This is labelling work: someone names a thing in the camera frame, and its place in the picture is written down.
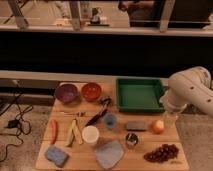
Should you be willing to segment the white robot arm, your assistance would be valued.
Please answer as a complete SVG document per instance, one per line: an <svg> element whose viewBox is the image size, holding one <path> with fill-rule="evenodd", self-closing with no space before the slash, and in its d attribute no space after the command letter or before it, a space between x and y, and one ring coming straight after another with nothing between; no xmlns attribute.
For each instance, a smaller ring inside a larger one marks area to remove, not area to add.
<svg viewBox="0 0 213 171"><path fill-rule="evenodd" d="M172 74L168 79L168 89L159 102L164 107L164 124L173 126L189 104L213 118L213 90L211 74L201 66Z"/></svg>

